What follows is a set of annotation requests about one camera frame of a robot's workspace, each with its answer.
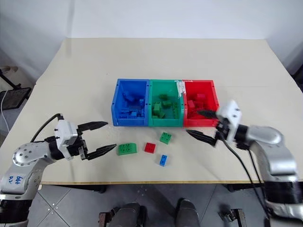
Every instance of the black cable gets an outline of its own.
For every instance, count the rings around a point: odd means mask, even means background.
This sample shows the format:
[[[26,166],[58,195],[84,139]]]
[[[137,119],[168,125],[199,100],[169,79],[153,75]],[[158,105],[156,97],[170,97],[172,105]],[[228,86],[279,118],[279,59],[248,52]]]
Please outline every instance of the black cable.
[[[222,132],[219,132],[219,136],[220,136],[222,142],[224,143],[224,145],[227,147],[227,149],[230,150],[230,151],[236,156],[236,158],[240,161],[240,163],[241,163],[241,165],[243,166],[243,168],[244,168],[244,170],[245,170],[245,172],[246,172],[248,178],[250,179],[250,183],[251,183],[251,185],[252,185],[252,187],[253,187],[253,190],[255,191],[255,194],[256,194],[256,196],[257,196],[257,199],[258,199],[260,205],[262,206],[262,208],[263,208],[263,210],[264,210],[264,212],[265,212],[265,214],[266,214],[266,217],[269,219],[268,212],[267,212],[267,210],[266,210],[264,204],[262,203],[262,200],[261,200],[261,198],[260,198],[260,196],[259,196],[259,194],[258,194],[258,192],[257,192],[256,186],[255,186],[255,184],[253,183],[253,181],[252,181],[252,179],[251,179],[251,176],[250,176],[250,174],[249,174],[249,172],[248,172],[246,166],[244,165],[242,159],[241,159],[240,156],[239,156],[239,155],[238,155],[238,154],[237,154],[237,153],[236,153],[236,152],[227,144],[227,142],[225,141],[225,138],[224,138],[224,135],[222,134]]]
[[[31,139],[31,143],[35,141],[36,137],[39,135],[39,133],[44,129],[44,127],[49,123],[51,122],[53,119],[55,118],[58,118],[59,119],[63,119],[63,117],[61,116],[61,114],[59,113],[56,113],[54,116],[52,116],[50,119],[48,119],[39,129],[38,131],[34,134],[33,138]]]
[[[257,171],[255,161],[254,161],[254,159],[252,158],[251,151],[250,151],[250,150],[248,150],[248,152],[249,152],[249,154],[250,154],[250,159],[251,159],[252,165],[254,166],[254,169],[255,169],[256,175],[257,175],[258,180],[259,180],[259,183],[260,183],[260,187],[261,187],[262,195],[263,195],[263,198],[264,198],[264,200],[265,200],[265,192],[264,192],[264,187],[262,186],[261,178],[260,178],[259,173],[258,173],[258,171]]]

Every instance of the cable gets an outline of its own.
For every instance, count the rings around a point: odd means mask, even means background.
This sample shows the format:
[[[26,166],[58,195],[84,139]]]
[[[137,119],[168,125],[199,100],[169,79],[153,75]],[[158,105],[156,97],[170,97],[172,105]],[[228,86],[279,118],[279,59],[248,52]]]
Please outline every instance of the cable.
[[[254,169],[255,169],[256,175],[257,175],[258,180],[259,180],[259,183],[260,183],[260,187],[261,187],[261,191],[262,191],[263,198],[265,199],[264,187],[262,186],[261,178],[260,178],[259,173],[258,173],[258,171],[257,171],[255,161],[254,161],[254,159],[252,158],[251,151],[250,151],[250,150],[248,150],[248,152],[249,152],[249,154],[250,154],[250,159],[251,159],[252,165],[254,166]]]
[[[0,110],[1,110],[1,114],[2,114],[2,117],[3,117],[3,119],[4,119],[4,122],[5,122],[5,124],[6,124],[6,127],[7,127],[8,131],[9,131],[8,122],[6,121],[6,119],[5,119],[5,117],[4,117],[4,114],[3,114],[3,110],[2,110],[3,100],[4,100],[4,98],[5,98],[6,94],[7,94],[7,92],[8,92],[8,90],[5,92],[5,94],[4,94],[4,96],[3,96],[2,100],[1,100],[1,107],[0,107]]]
[[[267,212],[267,210],[266,210],[264,204],[262,203],[262,200],[261,200],[261,198],[260,198],[260,196],[259,196],[259,194],[258,194],[258,192],[257,192],[256,186],[255,186],[255,184],[253,183],[253,181],[252,181],[252,179],[251,179],[251,176],[250,176],[250,174],[249,174],[249,172],[248,172],[246,166],[244,165],[242,159],[241,159],[240,156],[239,156],[239,155],[238,155],[238,154],[237,154],[237,153],[236,153],[236,152],[227,144],[227,142],[225,141],[224,135],[223,135],[222,132],[220,132],[220,131],[219,131],[219,136],[220,136],[222,142],[224,143],[224,145],[227,147],[227,149],[230,150],[230,151],[236,156],[236,158],[240,161],[240,163],[241,163],[241,165],[243,166],[243,168],[244,168],[244,170],[245,170],[245,172],[246,172],[248,178],[250,179],[250,183],[252,184],[252,187],[253,187],[253,190],[255,191],[255,194],[256,194],[256,196],[257,196],[257,199],[258,199],[260,205],[262,206],[262,208],[263,208],[263,210],[264,210],[264,212],[265,212],[265,214],[266,214],[266,217],[269,219],[268,212]]]
[[[58,120],[63,119],[63,117],[61,116],[61,114],[56,113],[54,116],[52,116],[50,119],[48,119],[39,129],[38,131],[34,134],[33,138],[31,139],[31,143],[35,141],[36,137],[39,135],[39,133],[42,131],[42,129],[44,129],[44,127],[51,122],[53,119],[58,118]]]

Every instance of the white table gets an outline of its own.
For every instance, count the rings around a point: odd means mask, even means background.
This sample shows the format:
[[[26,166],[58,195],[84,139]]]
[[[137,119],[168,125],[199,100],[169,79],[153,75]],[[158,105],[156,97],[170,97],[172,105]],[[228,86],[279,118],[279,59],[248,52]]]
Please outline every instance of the white table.
[[[37,81],[30,99],[0,149],[0,175],[11,165],[12,153],[29,142],[53,114],[63,113],[75,124],[107,121],[86,131],[89,151],[112,143],[137,144],[138,154],[118,156],[116,149],[91,161],[60,160],[48,166],[43,183],[245,183],[238,160],[218,142],[216,148],[190,137],[182,128],[114,127],[111,102],[117,78],[212,79],[219,102],[235,99],[242,123],[272,126],[298,163],[303,179],[303,95],[265,40],[199,39],[66,39]],[[53,135],[52,122],[37,139]],[[213,128],[199,128],[214,135]],[[159,142],[163,131],[169,145]],[[156,143],[156,154],[143,151]],[[248,153],[237,150],[254,179]],[[168,154],[166,167],[159,166]]]

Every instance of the green bin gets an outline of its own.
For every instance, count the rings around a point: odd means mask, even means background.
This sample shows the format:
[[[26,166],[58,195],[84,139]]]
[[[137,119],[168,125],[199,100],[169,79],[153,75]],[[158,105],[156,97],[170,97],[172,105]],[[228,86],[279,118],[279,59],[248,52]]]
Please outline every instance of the green bin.
[[[178,84],[181,83],[181,80],[150,80],[148,126],[183,126],[184,101],[182,87],[178,90]]]

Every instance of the blue lego brick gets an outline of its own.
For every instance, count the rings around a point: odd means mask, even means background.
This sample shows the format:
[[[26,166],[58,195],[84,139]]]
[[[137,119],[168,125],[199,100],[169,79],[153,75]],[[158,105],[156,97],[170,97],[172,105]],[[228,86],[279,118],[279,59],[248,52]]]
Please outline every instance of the blue lego brick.
[[[162,155],[159,165],[160,166],[165,166],[167,158],[168,158],[167,155]]]
[[[114,126],[148,126],[149,79],[118,79],[111,106]]]

